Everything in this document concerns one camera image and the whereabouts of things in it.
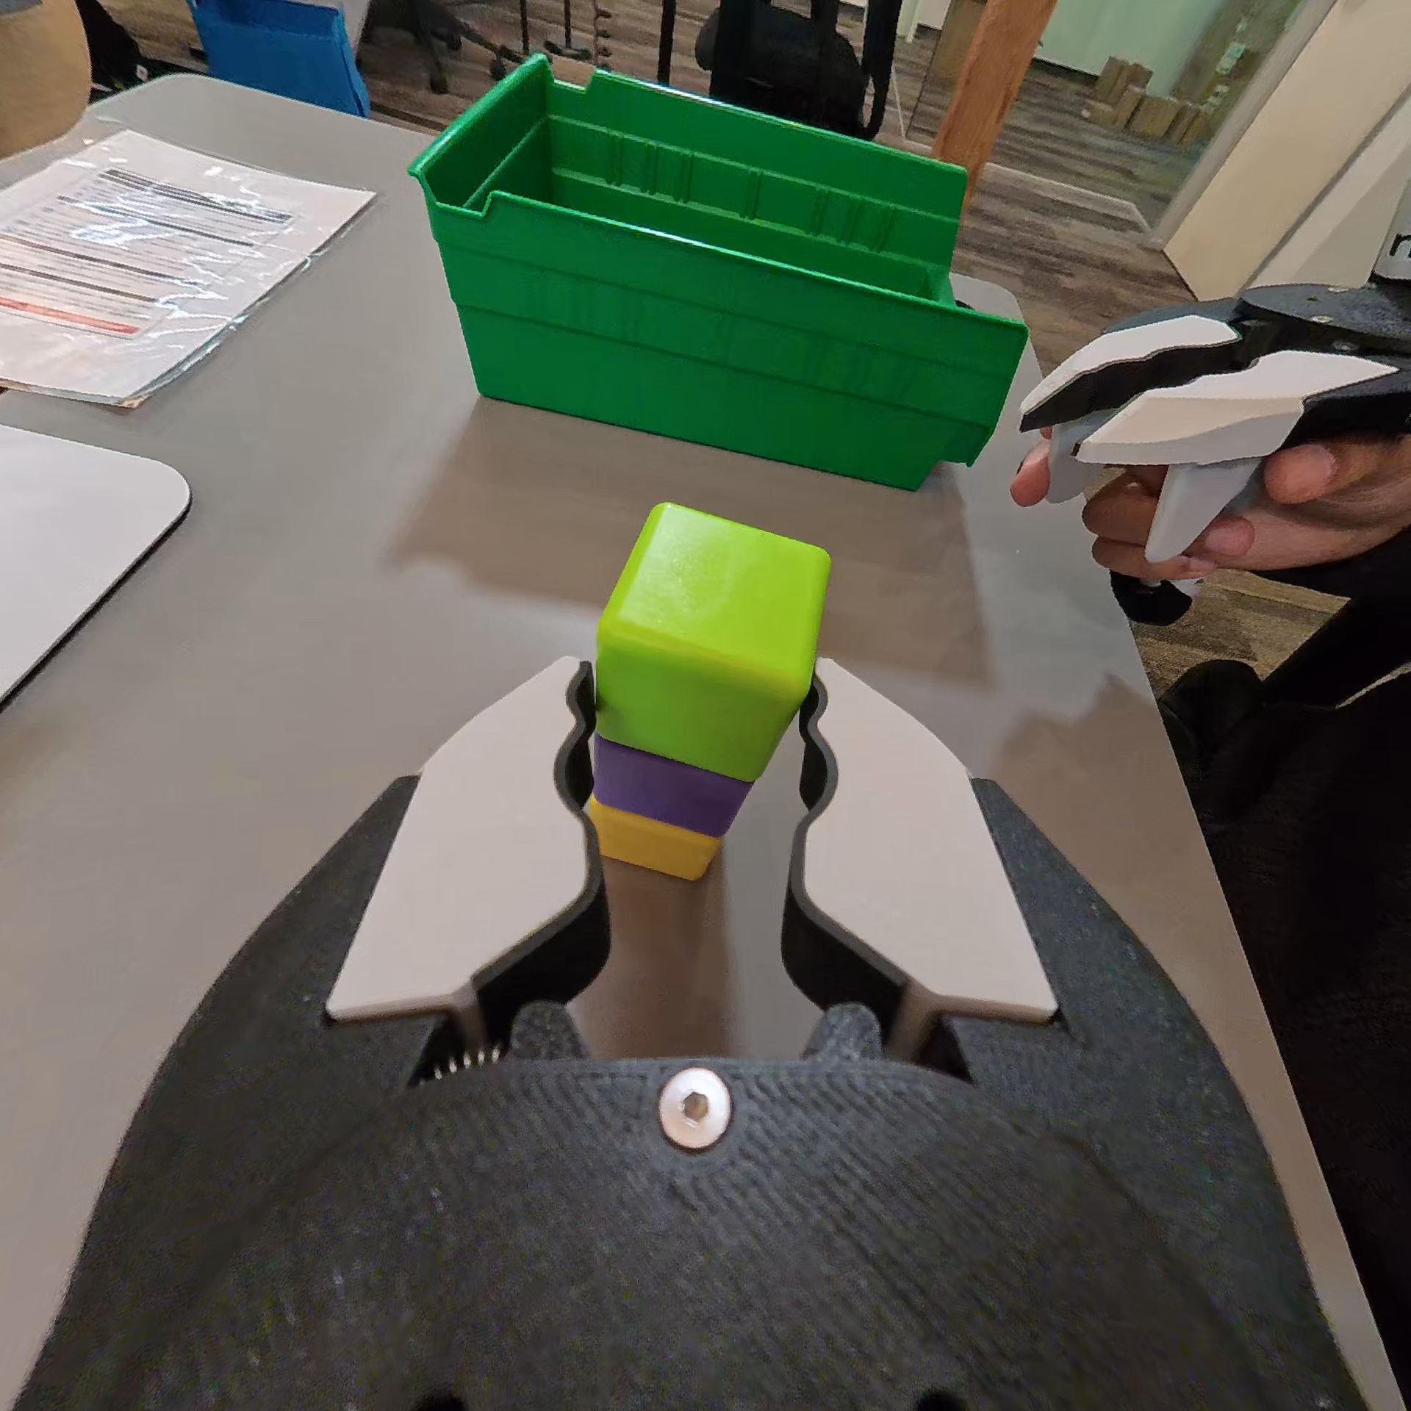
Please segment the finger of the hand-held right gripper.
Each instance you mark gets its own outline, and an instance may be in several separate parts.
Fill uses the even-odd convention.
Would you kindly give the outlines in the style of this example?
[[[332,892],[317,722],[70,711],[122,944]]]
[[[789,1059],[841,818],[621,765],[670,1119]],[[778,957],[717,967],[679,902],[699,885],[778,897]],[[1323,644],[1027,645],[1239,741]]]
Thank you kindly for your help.
[[[1058,424],[1047,496],[1077,496],[1101,466],[1207,469],[1395,427],[1393,358],[1269,352],[1243,370],[1155,387],[1117,410]]]
[[[1057,430],[1117,412],[1148,392],[1226,371],[1239,346],[1241,329],[1205,314],[1107,332],[1022,398],[1021,430]]]

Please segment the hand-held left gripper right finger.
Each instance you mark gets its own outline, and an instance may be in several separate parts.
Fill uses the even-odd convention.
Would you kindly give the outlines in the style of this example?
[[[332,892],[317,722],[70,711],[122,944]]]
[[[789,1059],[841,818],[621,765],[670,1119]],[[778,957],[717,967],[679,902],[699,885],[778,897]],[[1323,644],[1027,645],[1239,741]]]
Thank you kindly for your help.
[[[821,1010],[867,1008],[922,1061],[949,1018],[1048,1024],[1048,983],[963,761],[821,658],[800,713],[805,818],[782,914],[789,980]]]

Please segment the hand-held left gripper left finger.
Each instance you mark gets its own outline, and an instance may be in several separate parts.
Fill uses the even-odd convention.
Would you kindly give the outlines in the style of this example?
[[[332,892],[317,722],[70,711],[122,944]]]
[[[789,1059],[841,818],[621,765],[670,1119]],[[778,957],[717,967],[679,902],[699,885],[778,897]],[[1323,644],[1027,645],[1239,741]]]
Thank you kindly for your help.
[[[526,1002],[583,993],[609,957],[590,734],[590,662],[560,658],[428,758],[332,1019],[453,1016],[469,1047],[489,1048]]]

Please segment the yellow cube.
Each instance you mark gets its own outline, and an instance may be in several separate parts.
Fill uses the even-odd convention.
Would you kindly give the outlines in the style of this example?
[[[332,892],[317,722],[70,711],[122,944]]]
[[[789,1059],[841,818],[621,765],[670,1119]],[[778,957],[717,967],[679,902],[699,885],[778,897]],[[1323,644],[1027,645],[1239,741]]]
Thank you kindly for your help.
[[[598,796],[590,796],[589,815],[604,860],[682,881],[703,878],[722,843],[722,838],[603,803]]]

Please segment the purple cube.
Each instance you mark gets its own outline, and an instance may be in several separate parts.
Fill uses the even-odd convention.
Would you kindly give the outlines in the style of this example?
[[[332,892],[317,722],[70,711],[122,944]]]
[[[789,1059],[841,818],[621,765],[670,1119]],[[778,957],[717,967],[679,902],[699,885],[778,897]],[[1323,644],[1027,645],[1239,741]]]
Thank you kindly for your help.
[[[647,821],[722,838],[751,782],[592,737],[592,796]]]

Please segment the lime green cube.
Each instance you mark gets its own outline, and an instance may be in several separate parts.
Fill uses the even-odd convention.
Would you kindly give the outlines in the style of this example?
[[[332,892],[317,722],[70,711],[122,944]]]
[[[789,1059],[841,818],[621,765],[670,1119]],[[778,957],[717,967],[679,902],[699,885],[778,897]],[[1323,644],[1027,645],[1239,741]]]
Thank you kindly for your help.
[[[598,625],[601,737],[755,782],[814,682],[830,554],[662,501]]]

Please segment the green plastic bin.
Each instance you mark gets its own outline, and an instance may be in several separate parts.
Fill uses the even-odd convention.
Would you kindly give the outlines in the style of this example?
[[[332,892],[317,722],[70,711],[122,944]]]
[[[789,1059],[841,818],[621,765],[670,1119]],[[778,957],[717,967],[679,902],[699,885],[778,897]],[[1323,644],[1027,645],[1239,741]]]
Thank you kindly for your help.
[[[518,65],[413,161],[485,398],[916,489],[1030,332],[963,303],[963,169]]]

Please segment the person's right hand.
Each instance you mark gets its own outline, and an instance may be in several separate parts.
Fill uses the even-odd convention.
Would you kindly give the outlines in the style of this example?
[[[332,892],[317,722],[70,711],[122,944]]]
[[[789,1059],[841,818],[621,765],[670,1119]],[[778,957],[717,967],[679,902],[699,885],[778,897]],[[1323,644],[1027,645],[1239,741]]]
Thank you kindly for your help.
[[[1348,436],[1281,449],[1262,463],[1261,494],[1207,525],[1173,560],[1148,560],[1163,466],[1120,469],[1084,503],[1091,556],[1108,572],[1201,579],[1285,573],[1365,554],[1408,529],[1408,440]]]

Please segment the stack of cardboard boxes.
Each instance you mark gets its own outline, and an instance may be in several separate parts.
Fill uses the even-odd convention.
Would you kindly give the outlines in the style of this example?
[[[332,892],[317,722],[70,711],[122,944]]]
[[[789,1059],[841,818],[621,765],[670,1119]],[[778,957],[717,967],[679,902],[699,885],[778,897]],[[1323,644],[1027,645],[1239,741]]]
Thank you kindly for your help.
[[[1181,97],[1150,94],[1153,70],[1135,59],[1108,58],[1096,74],[1081,115],[1111,133],[1131,133],[1150,141],[1190,147],[1215,125],[1217,101],[1196,104]]]

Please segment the wooden pillar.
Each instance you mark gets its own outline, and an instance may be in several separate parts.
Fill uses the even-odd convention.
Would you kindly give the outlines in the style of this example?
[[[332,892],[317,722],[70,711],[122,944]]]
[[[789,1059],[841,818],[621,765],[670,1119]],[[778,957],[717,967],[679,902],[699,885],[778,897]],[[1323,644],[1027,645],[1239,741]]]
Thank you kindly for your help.
[[[997,149],[1057,3],[983,3],[928,154],[967,172],[969,202]]]

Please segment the person's dark clothed body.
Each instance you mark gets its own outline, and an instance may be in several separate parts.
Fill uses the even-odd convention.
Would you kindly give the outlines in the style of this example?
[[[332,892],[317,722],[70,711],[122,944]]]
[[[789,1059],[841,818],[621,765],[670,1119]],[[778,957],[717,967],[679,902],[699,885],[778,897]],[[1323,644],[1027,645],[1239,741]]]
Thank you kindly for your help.
[[[1408,674],[1323,709],[1207,659],[1160,709],[1408,1396]]]

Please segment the black office chair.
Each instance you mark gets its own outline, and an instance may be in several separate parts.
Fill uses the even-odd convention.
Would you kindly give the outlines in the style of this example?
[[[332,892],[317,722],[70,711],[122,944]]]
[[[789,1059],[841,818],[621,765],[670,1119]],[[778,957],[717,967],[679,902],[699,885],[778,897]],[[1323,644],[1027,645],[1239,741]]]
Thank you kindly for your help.
[[[862,47],[842,3],[721,3],[697,35],[715,101],[874,141],[885,119],[905,3],[865,3]]]

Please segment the document stand with white base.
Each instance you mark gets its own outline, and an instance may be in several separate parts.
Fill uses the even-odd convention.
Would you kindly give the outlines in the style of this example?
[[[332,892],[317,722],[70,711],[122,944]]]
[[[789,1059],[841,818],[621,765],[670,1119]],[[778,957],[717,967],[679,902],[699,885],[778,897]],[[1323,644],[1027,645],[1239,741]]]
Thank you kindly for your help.
[[[2,3],[2,158],[63,140],[88,101],[74,3]],[[2,700],[180,525],[189,484],[141,457],[2,427]]]

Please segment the laminated paper sheet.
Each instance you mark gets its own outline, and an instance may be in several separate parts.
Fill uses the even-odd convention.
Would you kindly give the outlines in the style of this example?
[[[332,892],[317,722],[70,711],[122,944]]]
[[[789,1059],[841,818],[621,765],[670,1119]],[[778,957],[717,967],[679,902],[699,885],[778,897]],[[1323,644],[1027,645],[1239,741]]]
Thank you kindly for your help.
[[[2,388],[129,410],[379,195],[117,130],[2,189]]]

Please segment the blue storage bin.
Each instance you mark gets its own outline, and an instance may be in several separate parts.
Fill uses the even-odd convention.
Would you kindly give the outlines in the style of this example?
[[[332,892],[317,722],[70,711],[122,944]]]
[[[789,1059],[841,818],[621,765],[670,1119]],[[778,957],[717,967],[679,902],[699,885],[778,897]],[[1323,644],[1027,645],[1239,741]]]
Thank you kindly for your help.
[[[211,76],[343,115],[373,115],[338,4],[189,3],[188,10]]]

